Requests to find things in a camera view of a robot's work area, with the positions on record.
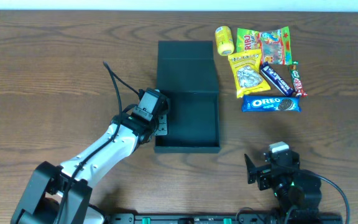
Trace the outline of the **black gift box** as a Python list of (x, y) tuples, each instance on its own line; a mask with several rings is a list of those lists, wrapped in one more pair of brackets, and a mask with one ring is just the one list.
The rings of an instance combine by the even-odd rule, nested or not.
[(159, 41), (156, 89), (170, 106), (167, 134), (156, 137), (154, 151), (217, 154), (219, 80), (212, 41)]

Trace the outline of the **blue Oreo cookie pack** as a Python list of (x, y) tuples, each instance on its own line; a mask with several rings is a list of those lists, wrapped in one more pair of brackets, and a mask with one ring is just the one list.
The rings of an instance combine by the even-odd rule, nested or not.
[(244, 96), (242, 112), (296, 111), (301, 112), (298, 97)]

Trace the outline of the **green Haribo gummy bag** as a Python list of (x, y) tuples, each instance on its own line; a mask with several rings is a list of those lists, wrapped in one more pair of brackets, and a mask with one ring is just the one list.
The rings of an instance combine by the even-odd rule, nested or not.
[(236, 51), (260, 49), (262, 51), (261, 63), (291, 65), (293, 58), (290, 37), (288, 26), (270, 31), (238, 28)]

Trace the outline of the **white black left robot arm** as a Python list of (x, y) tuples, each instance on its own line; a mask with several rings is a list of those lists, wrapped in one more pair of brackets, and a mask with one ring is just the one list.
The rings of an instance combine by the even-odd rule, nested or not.
[(90, 204), (94, 187), (121, 160), (158, 132), (164, 132), (170, 100), (146, 89), (139, 104), (113, 117), (106, 132), (92, 145), (58, 166), (45, 161), (33, 171), (11, 223), (106, 223)]

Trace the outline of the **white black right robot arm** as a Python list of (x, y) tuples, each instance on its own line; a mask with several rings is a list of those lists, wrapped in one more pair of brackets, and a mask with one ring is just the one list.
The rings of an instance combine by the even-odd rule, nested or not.
[(300, 169), (300, 155), (289, 149), (265, 153), (266, 165), (257, 167), (246, 154), (247, 182), (260, 191), (272, 190), (282, 213), (295, 207), (300, 216), (315, 216), (322, 199), (321, 180)]

